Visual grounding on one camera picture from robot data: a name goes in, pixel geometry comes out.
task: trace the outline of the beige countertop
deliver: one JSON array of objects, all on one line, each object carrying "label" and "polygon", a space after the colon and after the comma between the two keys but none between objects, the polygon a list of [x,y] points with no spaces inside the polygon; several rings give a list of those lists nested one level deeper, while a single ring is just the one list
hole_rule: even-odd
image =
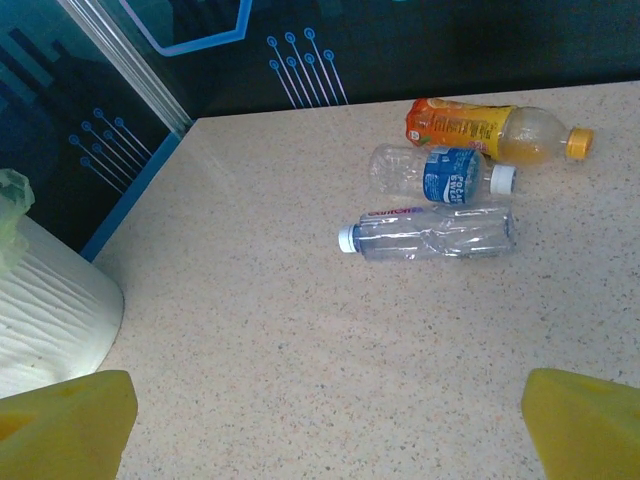
[{"label": "beige countertop", "polygon": [[597,129],[521,171],[517,253],[367,263],[338,229],[410,102],[199,120],[96,263],[122,287],[102,368],[140,411],[122,479],[542,478],[528,373],[640,385],[640,83],[468,97]]}]

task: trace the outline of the plastic bag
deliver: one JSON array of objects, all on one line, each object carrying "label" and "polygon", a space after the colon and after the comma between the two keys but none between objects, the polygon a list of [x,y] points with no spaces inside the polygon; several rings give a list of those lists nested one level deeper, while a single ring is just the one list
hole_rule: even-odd
[{"label": "plastic bag", "polygon": [[18,221],[35,201],[29,179],[10,168],[0,169],[0,275],[11,270],[29,248]]}]

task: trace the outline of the orange juice bottle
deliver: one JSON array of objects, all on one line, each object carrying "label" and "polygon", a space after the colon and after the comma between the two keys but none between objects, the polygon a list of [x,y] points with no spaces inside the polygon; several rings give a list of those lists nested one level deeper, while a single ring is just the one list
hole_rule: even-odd
[{"label": "orange juice bottle", "polygon": [[407,138],[414,145],[471,147],[496,162],[535,165],[556,157],[584,160],[594,132],[568,129],[535,107],[483,106],[420,98],[407,115]]}]

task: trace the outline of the bottle cap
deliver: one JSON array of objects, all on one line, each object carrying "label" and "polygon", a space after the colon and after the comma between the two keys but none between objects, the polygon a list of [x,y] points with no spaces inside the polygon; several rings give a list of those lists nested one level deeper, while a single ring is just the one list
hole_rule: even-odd
[{"label": "bottle cap", "polygon": [[516,167],[496,165],[491,174],[489,191],[497,195],[511,195],[516,184]]},{"label": "bottle cap", "polygon": [[343,253],[356,253],[356,247],[353,244],[353,228],[355,225],[347,225],[342,227],[338,233],[338,245]]},{"label": "bottle cap", "polygon": [[593,130],[589,128],[574,128],[567,141],[567,157],[575,160],[584,160],[591,150],[593,142]]}]

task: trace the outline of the clear plastic bottle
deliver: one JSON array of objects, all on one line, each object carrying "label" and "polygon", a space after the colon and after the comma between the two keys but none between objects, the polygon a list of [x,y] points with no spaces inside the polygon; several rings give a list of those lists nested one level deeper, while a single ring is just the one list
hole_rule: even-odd
[{"label": "clear plastic bottle", "polygon": [[452,205],[471,204],[489,194],[510,195],[515,167],[487,166],[484,155],[468,148],[380,145],[371,155],[371,187]]},{"label": "clear plastic bottle", "polygon": [[511,209],[503,202],[372,212],[343,227],[338,243],[366,260],[488,257],[515,247]]},{"label": "clear plastic bottle", "polygon": [[593,137],[593,130],[569,129],[552,113],[535,107],[421,98],[407,115],[407,138],[417,146],[476,148],[497,162],[515,166],[556,157],[584,160]]}]

